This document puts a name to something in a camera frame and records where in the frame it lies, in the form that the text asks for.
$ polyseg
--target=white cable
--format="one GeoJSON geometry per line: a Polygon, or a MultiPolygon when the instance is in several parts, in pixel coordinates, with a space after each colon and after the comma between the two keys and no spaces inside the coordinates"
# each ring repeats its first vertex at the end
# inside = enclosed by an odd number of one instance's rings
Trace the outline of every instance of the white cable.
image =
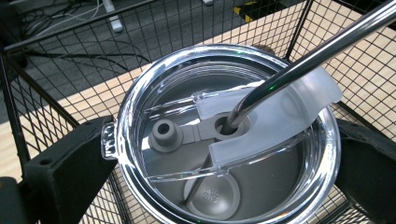
{"type": "Polygon", "coordinates": [[[69,14],[69,15],[71,15],[71,16],[73,16],[73,17],[71,17],[71,18],[69,18],[69,19],[66,19],[66,20],[64,20],[64,21],[60,21],[60,22],[58,22],[58,23],[56,23],[56,24],[51,25],[51,26],[48,27],[47,29],[45,29],[45,30],[41,31],[40,33],[38,33],[36,36],[43,35],[43,34],[46,33],[48,30],[50,30],[50,29],[52,29],[52,28],[54,28],[54,27],[56,27],[56,26],[59,26],[60,24],[63,24],[63,23],[65,23],[65,22],[67,22],[67,21],[71,21],[71,20],[74,20],[74,19],[83,20],[82,18],[80,18],[80,16],[86,15],[86,14],[88,14],[88,13],[94,11],[94,10],[96,10],[95,13],[93,14],[93,16],[95,16],[96,13],[97,13],[97,11],[99,10],[99,7],[101,7],[102,5],[103,5],[103,3],[100,4],[100,5],[97,5],[97,7],[93,8],[93,9],[90,9],[90,10],[88,10],[88,11],[86,11],[86,12],[83,12],[83,13],[77,15],[77,16],[72,15],[72,14],[69,14]]]}

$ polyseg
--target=black wire mesh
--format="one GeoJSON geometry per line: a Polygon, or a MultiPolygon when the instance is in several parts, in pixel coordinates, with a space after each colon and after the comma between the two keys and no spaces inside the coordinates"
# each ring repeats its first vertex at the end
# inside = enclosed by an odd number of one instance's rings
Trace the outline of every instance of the black wire mesh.
{"type": "MultiPolygon", "coordinates": [[[[252,2],[244,0],[215,1],[212,7],[195,0],[144,1],[32,37],[7,47],[7,53],[9,57],[25,55],[28,65],[24,71],[74,119],[83,122],[105,115],[116,117],[134,79],[150,63],[173,51],[196,44],[235,43],[270,49],[295,61],[367,11],[359,1],[348,5],[331,0],[255,2],[248,9],[252,2]],[[123,24],[120,34],[112,31],[108,19],[115,14],[123,24]]],[[[395,36],[394,30],[383,28],[324,64],[338,81],[348,108],[392,140],[396,138],[395,36]]],[[[29,148],[43,150],[71,130],[23,80],[16,78],[12,86],[17,92],[14,101],[21,108],[19,116],[27,123],[23,129],[29,148]]],[[[361,122],[345,107],[334,105],[333,109],[337,118],[361,122]]],[[[156,222],[128,190],[118,168],[114,176],[82,222],[120,223],[122,212],[135,223],[156,222]],[[120,189],[118,201],[111,198],[116,193],[110,188],[114,183],[120,189]],[[116,201],[124,207],[118,207],[116,201]]],[[[345,201],[339,189],[333,189],[310,223],[319,222],[345,201]]]]}

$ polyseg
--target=white connector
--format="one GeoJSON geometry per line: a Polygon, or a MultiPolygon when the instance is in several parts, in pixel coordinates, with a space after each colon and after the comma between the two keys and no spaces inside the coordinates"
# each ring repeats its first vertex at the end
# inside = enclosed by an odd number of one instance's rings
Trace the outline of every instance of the white connector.
{"type": "MultiPolygon", "coordinates": [[[[106,12],[114,11],[114,5],[111,0],[102,0],[103,5],[105,6],[106,12]]],[[[122,23],[120,21],[119,16],[113,16],[109,18],[111,23],[111,28],[113,29],[114,33],[121,33],[123,31],[122,23]]]]}

